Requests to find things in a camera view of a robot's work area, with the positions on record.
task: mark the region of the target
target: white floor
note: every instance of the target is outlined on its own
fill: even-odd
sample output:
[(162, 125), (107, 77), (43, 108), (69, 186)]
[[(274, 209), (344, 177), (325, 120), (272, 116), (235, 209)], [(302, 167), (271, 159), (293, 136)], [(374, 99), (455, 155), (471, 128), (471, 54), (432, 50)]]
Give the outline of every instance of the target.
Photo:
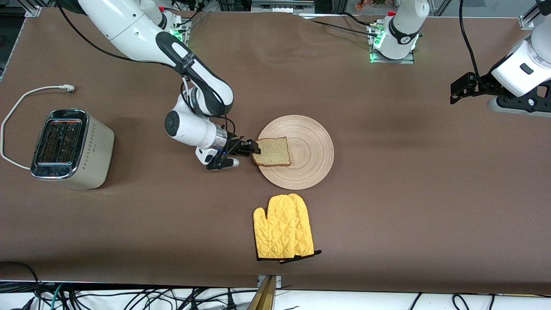
[[(233, 291), (248, 290), (247, 288), (236, 288)], [(94, 294), (113, 294), (119, 292), (134, 291), (90, 291), (82, 292)], [(198, 296), (198, 299), (208, 298), (217, 294), (226, 293), (225, 288), (213, 288)], [(185, 298), (191, 293), (191, 289), (174, 290), (177, 297)], [(0, 294), (0, 310), (11, 310), (21, 308), (33, 296), (32, 293), (10, 293)], [(249, 303), (254, 293), (234, 293), (234, 301), (238, 305)], [(335, 309), (365, 309), (365, 310), (408, 310), (417, 296), (416, 293), (372, 293), (372, 292), (334, 292), (334, 291), (288, 291), (278, 290), (275, 298), (274, 310), (290, 310), (296, 307), (297, 310), (335, 310)], [(415, 305), (415, 310), (454, 310), (451, 301), (452, 295), (447, 294), (423, 294)], [(490, 303), (490, 296), (483, 295), (462, 295), (470, 310), (487, 310)], [(134, 295), (123, 295), (115, 297), (83, 297), (81, 301), (92, 310), (121, 310), (134, 297)], [(459, 303), (461, 310), (465, 307)], [(147, 299), (142, 301), (134, 309), (143, 309)], [(199, 309), (219, 310), (224, 307), (223, 303), (205, 303)], [(170, 310), (177, 307), (172, 303), (155, 301), (151, 304), (151, 310)], [(32, 310), (37, 309), (37, 300), (34, 301)], [(42, 303), (42, 309), (50, 309)], [(551, 309), (551, 298), (545, 297), (517, 297), (517, 296), (496, 296), (493, 310), (549, 310)]]

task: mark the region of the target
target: table surface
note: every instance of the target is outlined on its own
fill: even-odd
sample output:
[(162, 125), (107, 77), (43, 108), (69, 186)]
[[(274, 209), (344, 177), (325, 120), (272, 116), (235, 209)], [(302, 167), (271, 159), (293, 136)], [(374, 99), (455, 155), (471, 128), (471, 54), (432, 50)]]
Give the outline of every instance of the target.
[[(70, 17), (115, 52), (85, 16)], [(481, 72), (527, 34), (516, 19), (467, 19), (466, 30)], [(0, 114), (36, 87), (78, 90), (25, 99), (6, 127), (7, 155), (30, 163), (44, 117), (64, 108), (112, 128), (115, 149), (92, 191), (0, 161), (0, 259), (44, 280), (246, 287), (281, 274), (301, 289), (548, 292), (551, 123), (492, 113), (484, 96), (450, 105), (450, 83), (471, 70), (458, 20), (429, 18), (423, 34), (414, 65), (388, 65), (369, 62), (363, 36), (286, 13), (209, 13), (193, 28), (190, 48), (234, 90), (239, 135), (299, 114), (332, 137), (328, 176), (297, 192), (323, 253), (279, 265), (256, 261), (252, 213), (290, 191), (248, 160), (206, 171), (195, 148), (164, 132), (175, 72), (104, 55), (43, 9), (0, 83)]]

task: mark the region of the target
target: oven mitt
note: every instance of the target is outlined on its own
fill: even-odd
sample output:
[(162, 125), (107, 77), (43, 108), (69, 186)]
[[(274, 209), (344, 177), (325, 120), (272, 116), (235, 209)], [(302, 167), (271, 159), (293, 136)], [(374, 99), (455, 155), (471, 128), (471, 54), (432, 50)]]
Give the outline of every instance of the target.
[(297, 194), (270, 198), (268, 216), (257, 208), (253, 220), (258, 260), (284, 264), (321, 253), (314, 251), (308, 210)]
[(259, 259), (285, 259), (295, 256), (296, 211), (287, 195), (270, 198), (268, 216), (263, 208), (253, 214), (256, 250)]

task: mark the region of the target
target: white power cord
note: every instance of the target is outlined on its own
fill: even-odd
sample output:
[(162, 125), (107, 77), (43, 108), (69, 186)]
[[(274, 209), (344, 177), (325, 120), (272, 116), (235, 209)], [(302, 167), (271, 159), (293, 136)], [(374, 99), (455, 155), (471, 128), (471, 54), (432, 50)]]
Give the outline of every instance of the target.
[(6, 118), (4, 119), (4, 121), (2, 122), (2, 133), (0, 134), (0, 154), (2, 155), (2, 157), (11, 162), (12, 164), (16, 165), (17, 167), (20, 167), (20, 168), (23, 168), (23, 169), (27, 169), (27, 170), (30, 170), (31, 168), (30, 167), (27, 167), (27, 166), (24, 166), (20, 163), (17, 163), (11, 159), (9, 159), (5, 154), (4, 154), (4, 128), (6, 126), (6, 123), (8, 122), (9, 118), (12, 116), (12, 114), (14, 113), (15, 109), (17, 109), (17, 107), (19, 106), (19, 104), (21, 103), (21, 101), (23, 101), (23, 99), (25, 99), (25, 97), (27, 97), (28, 95), (32, 94), (32, 93), (36, 93), (36, 92), (39, 92), (41, 90), (45, 90), (45, 89), (55, 89), (55, 88), (59, 88), (59, 89), (65, 89), (67, 92), (73, 92), (74, 91), (74, 86), (72, 85), (69, 85), (69, 84), (64, 84), (64, 85), (55, 85), (55, 86), (44, 86), (44, 87), (40, 87), (40, 88), (36, 88), (36, 89), (33, 89), (31, 91), (28, 91), (26, 93), (24, 93), (21, 98), (19, 98), (19, 100), (17, 100), (17, 102), (13, 105), (13, 108), (10, 110), (10, 112), (8, 113), (8, 115), (6, 116)]

